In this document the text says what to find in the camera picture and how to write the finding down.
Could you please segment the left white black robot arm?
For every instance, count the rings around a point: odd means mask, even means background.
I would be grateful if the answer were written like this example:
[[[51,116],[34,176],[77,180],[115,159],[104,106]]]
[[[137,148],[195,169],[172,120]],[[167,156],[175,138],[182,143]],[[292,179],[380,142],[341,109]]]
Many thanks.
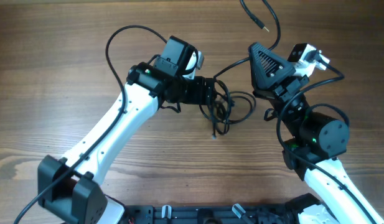
[[[163,102],[204,105],[213,81],[196,76],[204,56],[170,37],[161,54],[130,68],[116,103],[93,129],[60,159],[45,156],[37,169],[37,203],[65,223],[131,223],[125,205],[101,185],[132,135]]]

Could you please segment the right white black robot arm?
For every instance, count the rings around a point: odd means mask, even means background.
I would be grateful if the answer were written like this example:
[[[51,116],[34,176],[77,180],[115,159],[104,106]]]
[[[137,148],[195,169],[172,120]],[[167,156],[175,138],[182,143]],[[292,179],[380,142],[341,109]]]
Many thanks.
[[[248,48],[253,94],[268,100],[265,121],[276,120],[276,135],[288,169],[293,170],[321,201],[295,209],[297,222],[320,223],[320,210],[333,223],[384,223],[347,175],[338,156],[350,138],[350,120],[335,106],[324,104],[340,118],[316,111],[306,92],[344,79],[322,52],[308,43],[296,44],[283,59],[256,42]]]

